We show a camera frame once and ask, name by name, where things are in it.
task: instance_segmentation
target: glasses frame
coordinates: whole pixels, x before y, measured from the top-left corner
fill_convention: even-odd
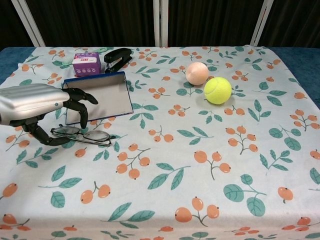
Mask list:
[[[62,132],[56,132],[55,131],[55,130],[57,130],[59,128],[62,128],[62,127],[78,129],[78,131],[75,132],[75,133],[62,133]],[[116,138],[116,136],[110,135],[109,133],[107,133],[105,131],[101,131],[101,130],[92,130],[92,131],[88,131],[86,133],[82,133],[82,132],[80,132],[80,130],[81,130],[80,128],[75,127],[75,126],[63,126],[63,125],[59,124],[59,127],[51,128],[50,132],[51,132],[52,135],[57,136],[57,137],[66,137],[66,138],[68,138],[70,140],[73,140],[73,141],[76,141],[76,142],[86,143],[86,144],[93,144],[93,145],[100,145],[100,146],[104,146],[104,147],[111,146],[111,144],[112,144],[111,143],[111,139],[115,139]],[[93,132],[108,134],[109,137],[106,140],[95,140],[95,139],[91,139],[91,138],[85,137],[85,134],[93,133]],[[77,139],[77,138],[70,137],[70,136],[74,136],[74,135],[82,135],[82,137],[84,139],[88,139],[90,141],[85,141],[85,140],[82,140],[82,139]]]

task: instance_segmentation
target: robotic hand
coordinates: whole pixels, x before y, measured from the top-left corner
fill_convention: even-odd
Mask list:
[[[88,112],[84,104],[87,100],[92,104],[98,101],[79,88],[60,89],[46,84],[30,84],[0,89],[0,124],[12,127],[22,126],[25,132],[32,134],[40,143],[58,146],[70,141],[67,137],[52,138],[38,126],[47,113],[66,107],[78,111],[80,125],[87,126]]]

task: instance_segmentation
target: table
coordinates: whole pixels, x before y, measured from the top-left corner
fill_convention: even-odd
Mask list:
[[[74,77],[75,53],[37,47],[2,88]],[[0,126],[2,239],[229,240],[320,237],[319,109],[264,47],[131,47],[134,113],[88,123],[110,147],[41,145]],[[186,82],[192,62],[227,78],[231,98],[208,103]],[[65,122],[65,109],[39,124]]]

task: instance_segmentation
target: black stapler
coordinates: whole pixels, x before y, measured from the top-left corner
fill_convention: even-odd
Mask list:
[[[130,54],[131,49],[124,47],[108,52],[104,55],[104,61],[106,62],[106,70],[104,72],[106,74],[117,72],[132,59]]]

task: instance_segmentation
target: glasses lens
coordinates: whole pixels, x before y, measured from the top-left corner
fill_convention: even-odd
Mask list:
[[[83,137],[94,141],[106,141],[110,135],[105,131],[89,131],[85,133]]]
[[[54,129],[53,131],[58,134],[73,135],[79,132],[79,128],[73,126],[62,126]]]

